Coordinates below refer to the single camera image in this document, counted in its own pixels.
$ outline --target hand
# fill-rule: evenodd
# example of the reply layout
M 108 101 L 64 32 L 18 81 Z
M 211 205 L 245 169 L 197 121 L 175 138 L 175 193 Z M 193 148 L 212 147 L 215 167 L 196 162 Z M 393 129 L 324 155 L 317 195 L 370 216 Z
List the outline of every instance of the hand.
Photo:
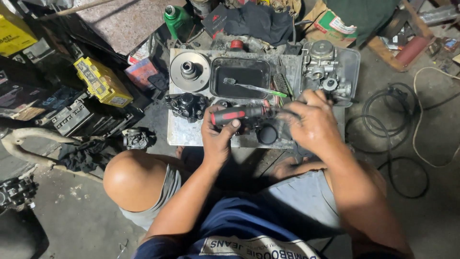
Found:
M 220 168 L 227 161 L 230 154 L 230 138 L 241 126 L 241 122 L 234 119 L 230 124 L 225 125 L 218 133 L 211 122 L 211 113 L 225 109 L 220 105 L 213 105 L 205 110 L 203 125 L 201 125 L 201 136 L 203 138 L 204 159 L 203 164 L 213 168 Z
M 284 105 L 283 109 L 298 115 L 281 112 L 277 117 L 289 124 L 292 138 L 303 148 L 323 159 L 341 145 L 332 101 L 327 101 L 321 90 L 304 90 L 297 101 Z

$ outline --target gray shorts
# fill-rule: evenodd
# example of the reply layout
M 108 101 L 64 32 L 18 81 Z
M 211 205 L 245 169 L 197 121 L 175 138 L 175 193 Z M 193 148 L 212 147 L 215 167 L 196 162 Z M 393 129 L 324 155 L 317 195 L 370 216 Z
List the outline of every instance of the gray shorts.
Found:
M 179 172 L 168 165 L 163 189 L 156 204 L 143 212 L 129 212 L 120 208 L 123 215 L 147 230 L 160 209 L 189 176 L 189 173 Z M 295 230 L 294 233 L 304 240 L 343 233 L 334 196 L 321 170 L 286 179 L 251 196 L 268 206 L 281 222 L 286 223 L 286 228 Z

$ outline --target red and black screwdriver handle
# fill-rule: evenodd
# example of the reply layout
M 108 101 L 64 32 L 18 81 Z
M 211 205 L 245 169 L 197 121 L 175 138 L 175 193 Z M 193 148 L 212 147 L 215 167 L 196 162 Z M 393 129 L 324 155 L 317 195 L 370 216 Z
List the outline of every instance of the red and black screwdriver handle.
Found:
M 231 107 L 225 110 L 217 111 L 211 113 L 211 122 L 213 125 L 227 125 L 234 119 L 252 119 L 260 118 L 265 115 L 267 108 L 263 105 L 259 106 L 240 106 L 240 107 Z

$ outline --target person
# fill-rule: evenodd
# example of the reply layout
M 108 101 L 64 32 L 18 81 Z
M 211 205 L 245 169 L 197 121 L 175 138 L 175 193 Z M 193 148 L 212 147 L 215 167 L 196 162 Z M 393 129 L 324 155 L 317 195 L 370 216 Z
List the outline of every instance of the person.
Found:
M 385 199 L 383 178 L 342 142 L 322 91 L 305 90 L 283 107 L 290 112 L 278 114 L 293 139 L 322 162 L 292 167 L 293 161 L 283 161 L 272 174 L 278 183 L 212 201 L 230 138 L 241 125 L 234 120 L 217 132 L 210 113 L 222 108 L 205 112 L 204 159 L 191 175 L 173 166 L 181 164 L 177 160 L 137 151 L 108 164 L 107 194 L 148 229 L 132 258 L 318 259 L 325 257 L 306 241 L 343 232 L 351 237 L 353 258 L 414 258 Z

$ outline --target blue t-shirt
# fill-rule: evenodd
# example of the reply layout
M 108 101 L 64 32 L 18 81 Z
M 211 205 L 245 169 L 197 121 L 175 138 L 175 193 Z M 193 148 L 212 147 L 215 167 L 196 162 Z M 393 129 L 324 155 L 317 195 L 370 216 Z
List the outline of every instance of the blue t-shirt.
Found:
M 197 230 L 197 241 L 187 249 L 168 237 L 156 236 L 142 244 L 132 258 L 325 259 L 281 225 L 270 210 L 251 200 L 225 198 L 212 208 Z

